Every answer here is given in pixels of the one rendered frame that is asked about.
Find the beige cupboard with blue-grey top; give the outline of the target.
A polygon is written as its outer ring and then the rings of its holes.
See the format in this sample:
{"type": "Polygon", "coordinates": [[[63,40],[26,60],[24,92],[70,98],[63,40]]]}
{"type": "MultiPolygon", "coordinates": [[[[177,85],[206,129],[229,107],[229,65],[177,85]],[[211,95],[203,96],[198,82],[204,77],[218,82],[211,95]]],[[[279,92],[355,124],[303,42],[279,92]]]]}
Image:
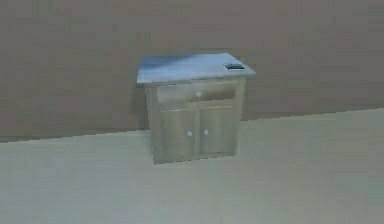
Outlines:
{"type": "Polygon", "coordinates": [[[246,81],[255,75],[229,53],[144,57],[137,83],[146,94],[153,161],[235,155],[246,81]],[[245,69],[227,70],[231,63],[245,69]]]}

